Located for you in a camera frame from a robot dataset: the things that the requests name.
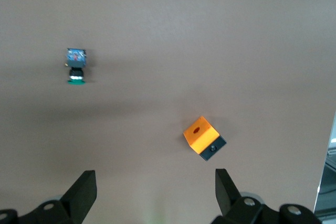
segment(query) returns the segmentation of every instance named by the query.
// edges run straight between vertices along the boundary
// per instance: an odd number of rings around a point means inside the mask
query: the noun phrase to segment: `orange block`
[[[183,135],[189,146],[198,154],[201,154],[220,137],[219,133],[203,116],[186,129]]]

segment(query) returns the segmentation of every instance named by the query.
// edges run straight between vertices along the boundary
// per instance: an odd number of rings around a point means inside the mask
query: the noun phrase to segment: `screw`
[[[295,207],[295,206],[289,206],[287,209],[288,209],[288,211],[290,211],[294,215],[300,215],[301,214],[300,209]]]
[[[246,198],[244,199],[244,203],[248,206],[254,206],[256,203],[254,202],[254,200],[250,199],[250,198]]]
[[[210,146],[210,151],[214,152],[215,150],[217,150],[217,147],[215,145]]]
[[[49,203],[49,204],[46,204],[44,207],[43,207],[43,209],[44,210],[49,210],[49,209],[51,209],[51,208],[53,208],[54,207],[54,204],[53,203]]]

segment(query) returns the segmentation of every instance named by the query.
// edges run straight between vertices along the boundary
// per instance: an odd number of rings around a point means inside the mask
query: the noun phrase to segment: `black base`
[[[204,151],[200,153],[200,156],[206,161],[209,160],[220,148],[226,144],[224,138],[219,136],[215,141],[213,141]]]
[[[84,72],[83,72],[82,68],[71,67],[69,75],[70,76],[84,77]]]

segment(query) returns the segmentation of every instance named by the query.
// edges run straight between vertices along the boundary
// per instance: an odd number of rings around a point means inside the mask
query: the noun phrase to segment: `bolt head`
[[[288,207],[288,211],[291,213],[291,214],[294,214],[294,215],[300,215],[301,214],[301,211],[299,208],[295,207],[295,206],[289,206]]]
[[[4,219],[6,219],[7,216],[8,216],[8,214],[6,214],[5,212],[2,213],[2,214],[0,214],[0,220],[4,220]]]
[[[216,151],[217,150],[217,146],[216,145],[211,145],[210,146],[210,151],[211,152],[214,152],[214,151]]]
[[[254,200],[250,199],[250,198],[246,198],[244,199],[244,203],[248,206],[254,206],[256,203],[254,202]]]

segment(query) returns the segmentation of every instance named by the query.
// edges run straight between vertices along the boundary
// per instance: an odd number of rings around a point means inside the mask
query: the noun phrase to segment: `hole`
[[[217,150],[217,146],[215,146],[215,145],[210,146],[210,151],[211,152],[214,152],[216,150]]]
[[[49,203],[49,204],[46,204],[44,207],[43,207],[43,209],[44,210],[49,210],[49,209],[51,209],[51,208],[53,208],[54,207],[54,204],[53,203]]]
[[[8,214],[6,214],[6,213],[0,214],[0,220],[6,219],[7,216],[8,216]]]
[[[197,127],[196,129],[194,129],[194,134],[196,134],[199,130],[200,130],[200,127]]]

